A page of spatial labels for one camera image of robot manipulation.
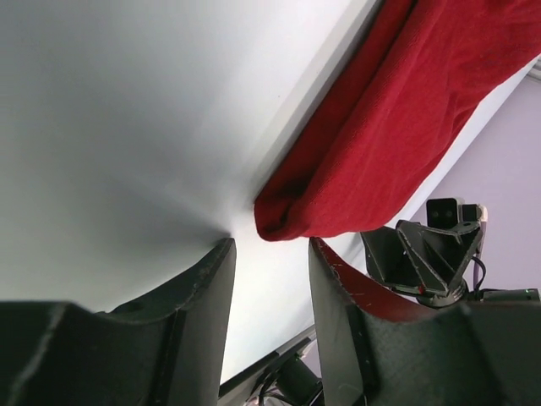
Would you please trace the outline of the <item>red t shirt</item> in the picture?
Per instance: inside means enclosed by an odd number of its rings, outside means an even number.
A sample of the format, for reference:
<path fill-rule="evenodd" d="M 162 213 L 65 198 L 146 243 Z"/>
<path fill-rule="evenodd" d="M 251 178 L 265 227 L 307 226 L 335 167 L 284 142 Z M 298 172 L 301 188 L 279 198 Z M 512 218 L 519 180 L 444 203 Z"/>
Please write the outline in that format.
<path fill-rule="evenodd" d="M 540 53 L 537 1 L 387 1 L 254 203 L 267 241 L 386 225 Z"/>

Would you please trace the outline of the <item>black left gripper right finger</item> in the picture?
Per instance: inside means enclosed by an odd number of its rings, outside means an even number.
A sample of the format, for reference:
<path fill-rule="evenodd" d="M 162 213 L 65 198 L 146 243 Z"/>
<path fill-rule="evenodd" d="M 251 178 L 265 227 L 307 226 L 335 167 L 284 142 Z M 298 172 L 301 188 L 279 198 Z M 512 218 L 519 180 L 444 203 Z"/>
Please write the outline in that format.
<path fill-rule="evenodd" d="M 328 405 L 537 405 L 540 306 L 434 310 L 309 242 L 309 280 Z"/>

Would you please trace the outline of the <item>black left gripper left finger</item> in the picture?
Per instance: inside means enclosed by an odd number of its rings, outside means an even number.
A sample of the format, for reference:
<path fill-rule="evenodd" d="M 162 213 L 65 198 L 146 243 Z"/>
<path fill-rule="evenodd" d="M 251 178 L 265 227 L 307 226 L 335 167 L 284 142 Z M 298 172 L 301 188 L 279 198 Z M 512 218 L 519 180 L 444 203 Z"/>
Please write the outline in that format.
<path fill-rule="evenodd" d="M 235 242 L 223 239 L 111 312 L 2 302 L 2 404 L 216 404 L 235 264 Z"/>

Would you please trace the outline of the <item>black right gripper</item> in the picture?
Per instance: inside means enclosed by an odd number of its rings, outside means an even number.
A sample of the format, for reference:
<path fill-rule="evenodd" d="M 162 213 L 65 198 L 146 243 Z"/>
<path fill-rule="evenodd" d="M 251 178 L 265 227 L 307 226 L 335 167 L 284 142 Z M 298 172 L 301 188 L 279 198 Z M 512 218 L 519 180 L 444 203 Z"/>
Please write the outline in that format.
<path fill-rule="evenodd" d="M 362 232 L 368 274 L 421 305 L 446 307 L 468 294 L 463 275 L 480 261 L 488 210 L 457 198 L 427 200 L 427 222 L 400 220 Z"/>

